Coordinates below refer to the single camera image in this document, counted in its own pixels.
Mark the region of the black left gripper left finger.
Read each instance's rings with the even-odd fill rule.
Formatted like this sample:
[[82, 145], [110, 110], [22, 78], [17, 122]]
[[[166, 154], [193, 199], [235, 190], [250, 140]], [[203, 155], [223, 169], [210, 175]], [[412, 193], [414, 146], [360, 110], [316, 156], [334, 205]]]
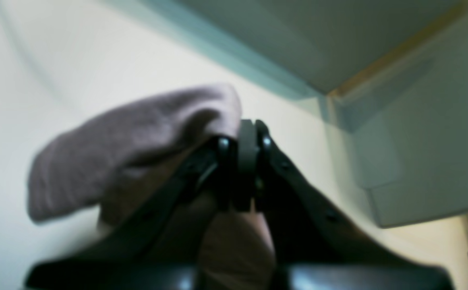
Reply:
[[201, 290], [197, 255], [220, 211], [247, 211], [247, 120], [234, 141], [196, 150], [166, 184], [103, 240], [39, 263], [28, 290]]

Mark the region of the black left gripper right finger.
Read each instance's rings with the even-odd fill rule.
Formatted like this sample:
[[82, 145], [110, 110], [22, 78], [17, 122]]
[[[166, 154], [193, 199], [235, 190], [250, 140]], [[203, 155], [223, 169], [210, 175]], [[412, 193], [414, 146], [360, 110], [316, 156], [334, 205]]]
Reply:
[[257, 163], [256, 209], [277, 266], [271, 290], [452, 290], [446, 270], [411, 262], [378, 244], [318, 191], [260, 120], [247, 121]]

